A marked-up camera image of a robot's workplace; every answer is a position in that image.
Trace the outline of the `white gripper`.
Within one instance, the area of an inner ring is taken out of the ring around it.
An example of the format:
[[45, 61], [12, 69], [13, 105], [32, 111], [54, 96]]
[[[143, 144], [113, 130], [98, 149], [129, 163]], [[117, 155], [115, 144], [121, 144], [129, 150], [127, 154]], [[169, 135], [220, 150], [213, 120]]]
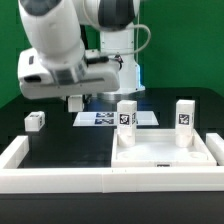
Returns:
[[42, 99], [116, 91], [120, 87], [119, 70], [115, 59], [86, 57], [75, 68], [49, 71], [31, 48], [20, 54], [17, 74], [23, 96]]

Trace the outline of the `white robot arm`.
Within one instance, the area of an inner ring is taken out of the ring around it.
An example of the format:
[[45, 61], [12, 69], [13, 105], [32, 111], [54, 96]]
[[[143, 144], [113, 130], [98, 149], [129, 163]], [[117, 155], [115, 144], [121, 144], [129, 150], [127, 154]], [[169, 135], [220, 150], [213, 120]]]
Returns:
[[20, 53], [18, 80], [28, 99], [130, 94], [142, 89], [133, 20], [140, 0], [18, 0], [31, 47]]

